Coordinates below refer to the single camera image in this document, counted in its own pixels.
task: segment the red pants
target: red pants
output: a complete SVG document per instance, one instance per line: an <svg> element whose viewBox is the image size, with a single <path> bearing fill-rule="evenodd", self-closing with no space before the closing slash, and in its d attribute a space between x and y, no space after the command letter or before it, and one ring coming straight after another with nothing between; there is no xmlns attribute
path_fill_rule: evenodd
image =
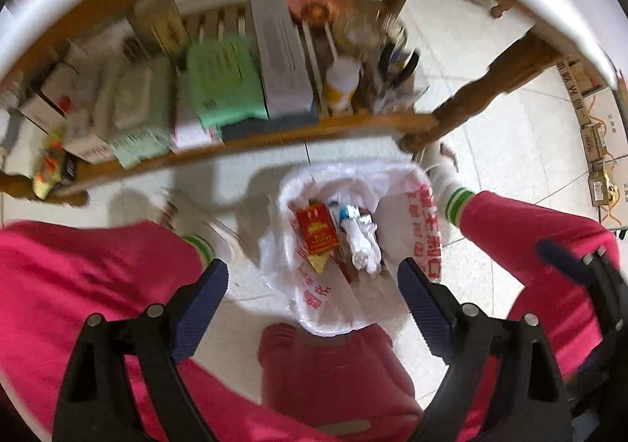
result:
<svg viewBox="0 0 628 442"><path fill-rule="evenodd" d="M469 202L461 229L524 284L509 317L534 312L563 375L572 374L600 341L597 322L585 291L539 262L534 246L552 238L581 257L604 245L618 265L612 234L590 219L488 192ZM110 230L12 224L0 233L0 262L0 371L49 432L65 366L86 317L94 311L108 320L135 316L151 303L167 301L200 273L194 248L153 223ZM337 440L309 427L329 424L343 440L406 440L422 412L390 339L377 326L345 339L340 346L312 347L290 326L269 328L259 359L270 408L239 397L192 361L179 369L221 442ZM129 375L147 432L165 440L136 362L129 363ZM461 440L479 429L494 377L489 363ZM370 428L342 435L356 427L338 423L355 420L369 421Z"/></svg>

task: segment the green stripe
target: green stripe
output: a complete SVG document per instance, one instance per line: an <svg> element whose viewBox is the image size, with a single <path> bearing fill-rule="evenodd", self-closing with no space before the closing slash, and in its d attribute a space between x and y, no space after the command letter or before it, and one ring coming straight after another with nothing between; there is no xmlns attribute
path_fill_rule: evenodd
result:
<svg viewBox="0 0 628 442"><path fill-rule="evenodd" d="M456 196L458 194L460 194L462 191L466 190L464 187L460 187L460 189L457 189L456 191L454 191L454 193L451 195L451 197L449 198L449 201L447 201L447 206L445 207L445 218L447 220L449 220L449 217L447 216L447 214L449 213L449 206L451 205L451 202L456 199Z"/></svg>
<svg viewBox="0 0 628 442"><path fill-rule="evenodd" d="M211 263L212 256L209 253L208 249L211 249L212 246L208 244L205 238L202 238L199 235L183 236L181 238L183 238L187 243L197 248L197 250L202 254L203 258L205 259L205 263L204 263L205 266Z"/></svg>
<svg viewBox="0 0 628 442"><path fill-rule="evenodd" d="M216 252L214 252L214 248L212 247L211 243L209 243L205 238L203 238L201 235L199 235L199 233L194 233L194 237L198 238L200 241L202 241L207 248L209 249L210 255L212 257L212 259L215 258L216 256Z"/></svg>
<svg viewBox="0 0 628 442"><path fill-rule="evenodd" d="M469 199L469 197L471 197L473 195L472 191L466 191L464 192L464 194L462 194L454 203L453 207L451 207L451 214L450 217L448 218L449 222L451 222L453 225L456 225L456 219L458 217L458 211L460 210L460 207L466 202L467 199Z"/></svg>

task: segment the plastic bottle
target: plastic bottle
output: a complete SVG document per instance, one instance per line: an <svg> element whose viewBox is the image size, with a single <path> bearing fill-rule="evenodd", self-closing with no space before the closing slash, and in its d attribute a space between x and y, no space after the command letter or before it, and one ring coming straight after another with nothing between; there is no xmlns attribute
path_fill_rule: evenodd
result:
<svg viewBox="0 0 628 442"><path fill-rule="evenodd" d="M334 113L347 110L360 82L362 64L349 55L339 55L327 69L323 98Z"/></svg>

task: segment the white sock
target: white sock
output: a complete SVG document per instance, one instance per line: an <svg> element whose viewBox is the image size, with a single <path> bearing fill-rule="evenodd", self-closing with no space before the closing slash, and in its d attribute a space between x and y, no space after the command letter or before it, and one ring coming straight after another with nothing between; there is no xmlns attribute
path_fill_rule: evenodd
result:
<svg viewBox="0 0 628 442"><path fill-rule="evenodd" d="M458 179L453 151L441 141L431 143L423 150L420 166L429 177L438 211L453 225L460 226L462 211L475 193Z"/></svg>

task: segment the screw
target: screw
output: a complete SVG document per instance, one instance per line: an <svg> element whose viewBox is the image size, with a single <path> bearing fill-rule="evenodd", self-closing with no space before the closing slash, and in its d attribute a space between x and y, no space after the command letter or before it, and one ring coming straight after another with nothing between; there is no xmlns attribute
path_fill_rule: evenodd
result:
<svg viewBox="0 0 628 442"><path fill-rule="evenodd" d="M89 325L90 327L95 327L96 325L99 325L100 322L102 322L102 316L99 315L97 312L90 314L87 318L87 325Z"/></svg>
<svg viewBox="0 0 628 442"><path fill-rule="evenodd" d="M146 314L149 318L159 318L163 314L163 306L161 304L153 304L148 306Z"/></svg>
<svg viewBox="0 0 628 442"><path fill-rule="evenodd" d="M470 316L471 318L473 318L474 316L477 316L480 313L480 308L476 306L475 304L463 304L462 312L465 313L467 316Z"/></svg>
<svg viewBox="0 0 628 442"><path fill-rule="evenodd" d="M523 319L531 327L536 327L537 325L539 325L539 319L535 314L532 314L531 312L527 313L527 315L525 315Z"/></svg>

